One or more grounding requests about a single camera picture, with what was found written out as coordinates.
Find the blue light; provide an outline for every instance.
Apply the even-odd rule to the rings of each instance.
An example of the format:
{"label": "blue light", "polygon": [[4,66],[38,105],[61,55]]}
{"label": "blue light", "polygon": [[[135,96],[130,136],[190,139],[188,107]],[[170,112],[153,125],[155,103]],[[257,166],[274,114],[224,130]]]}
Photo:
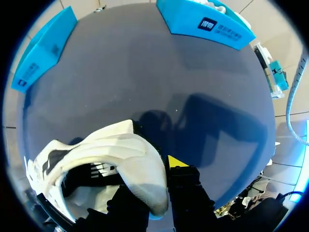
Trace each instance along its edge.
{"label": "blue light", "polygon": [[[306,121],[306,126],[307,126],[307,132],[308,132],[309,131],[309,120]],[[307,146],[306,146],[303,166],[301,168],[300,175],[296,183],[296,186],[294,188],[294,191],[304,192],[308,185],[308,180],[309,180],[309,149],[307,149]],[[290,197],[290,201],[298,202],[300,198],[301,196],[299,194],[293,194]]]}

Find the gray surface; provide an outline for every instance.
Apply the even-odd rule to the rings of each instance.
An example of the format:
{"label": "gray surface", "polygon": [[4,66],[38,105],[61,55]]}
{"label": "gray surface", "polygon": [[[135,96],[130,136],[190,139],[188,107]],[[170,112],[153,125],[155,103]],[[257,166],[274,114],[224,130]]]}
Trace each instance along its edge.
{"label": "gray surface", "polygon": [[301,167],[292,167],[273,163],[264,169],[263,175],[286,184],[296,185]]}
{"label": "gray surface", "polygon": [[295,186],[287,185],[284,183],[280,183],[277,181],[270,180],[270,182],[267,185],[267,192],[272,194],[274,198],[278,196],[279,193],[285,194],[288,192],[292,192],[294,190]]}
{"label": "gray surface", "polygon": [[300,143],[294,137],[277,137],[276,152],[272,161],[278,164],[292,165],[302,167],[305,157],[306,145]]}
{"label": "gray surface", "polygon": [[[298,136],[306,136],[307,135],[307,121],[301,120],[301,121],[292,121],[291,122],[292,128],[295,131],[295,133]],[[276,137],[286,137],[290,136],[291,132],[288,129],[288,126],[286,124],[286,120],[283,120],[276,129]]]}
{"label": "gray surface", "polygon": [[5,127],[16,127],[16,109],[19,93],[11,88],[13,75],[13,73],[9,73],[4,93],[2,125]]}
{"label": "gray surface", "polygon": [[[78,23],[59,63],[27,92],[20,146],[33,159],[53,139],[70,143],[128,118],[163,156],[198,167],[217,207],[274,153],[273,106],[251,48],[171,35],[154,4]],[[149,223],[149,231],[172,227],[170,211]]]}
{"label": "gray surface", "polygon": [[20,167],[23,170],[23,161],[21,160],[17,147],[17,131],[12,128],[3,128],[6,139],[8,162],[11,167]]}

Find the gray circular platform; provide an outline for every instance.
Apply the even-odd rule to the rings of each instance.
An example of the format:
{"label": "gray circular platform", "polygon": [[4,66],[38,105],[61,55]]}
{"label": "gray circular platform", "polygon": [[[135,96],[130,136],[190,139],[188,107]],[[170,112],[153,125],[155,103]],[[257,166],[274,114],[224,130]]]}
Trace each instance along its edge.
{"label": "gray circular platform", "polygon": [[[20,147],[33,159],[53,139],[74,143],[126,119],[200,171],[220,207],[274,153],[275,121],[253,50],[172,35],[155,4],[115,7],[79,21],[59,63],[27,92]],[[173,227],[171,208],[149,231]]]}

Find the black mechanical part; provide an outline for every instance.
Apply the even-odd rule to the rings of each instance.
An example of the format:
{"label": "black mechanical part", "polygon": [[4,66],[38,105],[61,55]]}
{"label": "black mechanical part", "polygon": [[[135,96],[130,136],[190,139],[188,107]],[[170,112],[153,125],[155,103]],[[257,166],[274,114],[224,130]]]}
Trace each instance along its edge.
{"label": "black mechanical part", "polygon": [[66,198],[70,196],[74,190],[80,186],[85,187],[104,187],[108,185],[120,185],[123,184],[123,180],[120,174],[113,174],[108,176],[102,176],[100,173],[96,178],[93,178],[93,167],[92,164],[84,164],[75,167],[68,171],[66,178],[61,183],[61,189],[63,197]]}
{"label": "black mechanical part", "polygon": [[37,196],[37,200],[44,209],[44,211],[65,231],[69,231],[73,222],[67,219],[62,213],[60,213],[41,193]]}
{"label": "black mechanical part", "polygon": [[284,200],[284,198],[286,198],[287,196],[289,195],[292,195],[292,194],[299,194],[301,196],[304,196],[304,193],[303,192],[300,192],[300,191],[292,191],[292,192],[288,192],[288,193],[285,193],[284,195],[282,195],[281,193],[278,194],[278,196],[276,197],[276,200]]}
{"label": "black mechanical part", "polygon": [[259,49],[257,49],[255,47],[253,50],[254,50],[254,53],[256,54],[260,64],[262,65],[262,68],[266,69],[267,68],[267,64],[266,64],[265,60],[263,59],[263,56],[262,56],[261,52],[259,51]]}
{"label": "black mechanical part", "polygon": [[234,204],[231,205],[231,208],[228,211],[232,216],[237,218],[247,212],[246,206],[242,204],[242,201],[243,198],[240,197],[234,200]]}
{"label": "black mechanical part", "polygon": [[286,76],[286,72],[282,71],[282,73],[283,73],[286,84],[289,86],[288,79],[287,79],[287,76]]}
{"label": "black mechanical part", "polygon": [[215,226],[214,201],[202,187],[196,167],[171,168],[168,188],[177,232],[205,231]]}
{"label": "black mechanical part", "polygon": [[232,222],[235,231],[272,232],[284,218],[288,209],[280,201],[266,198],[255,208]]}

